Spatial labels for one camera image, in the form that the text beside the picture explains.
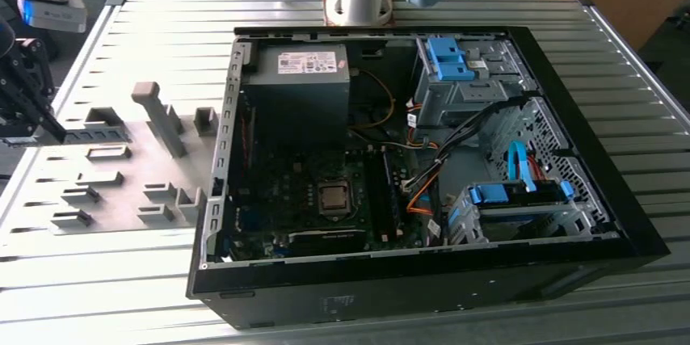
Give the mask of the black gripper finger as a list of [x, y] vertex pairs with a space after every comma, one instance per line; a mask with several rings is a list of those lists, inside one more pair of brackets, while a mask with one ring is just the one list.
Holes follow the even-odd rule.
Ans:
[[1, 76], [1, 137], [28, 137], [36, 130], [39, 111], [23, 89]]
[[48, 64], [48, 52], [41, 40], [15, 39], [15, 69], [9, 78], [21, 87], [39, 111], [36, 130], [28, 137], [11, 137], [11, 144], [61, 144], [65, 129], [55, 118], [52, 98], [56, 87]]

